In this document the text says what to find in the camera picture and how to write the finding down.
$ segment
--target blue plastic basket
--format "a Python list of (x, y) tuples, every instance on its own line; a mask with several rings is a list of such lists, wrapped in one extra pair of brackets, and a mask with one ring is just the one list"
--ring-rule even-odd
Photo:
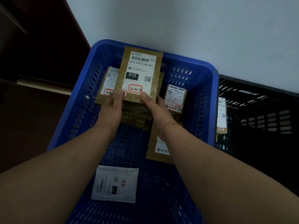
[[(48, 151), (94, 125), (100, 110), (95, 105), (95, 97), (105, 71), (110, 66), (120, 67), (125, 45), (129, 44), (112, 40), (93, 45)], [(217, 70), (207, 62), (164, 52), (161, 71), (165, 71), (162, 87), (170, 83), (188, 90), (182, 114), (184, 127), (213, 146)], [(175, 166), (145, 159), (149, 138), (150, 131), (120, 124), (100, 162), (107, 166), (140, 168), (136, 204), (91, 200), (93, 177), (68, 223), (201, 223), (199, 211)]]

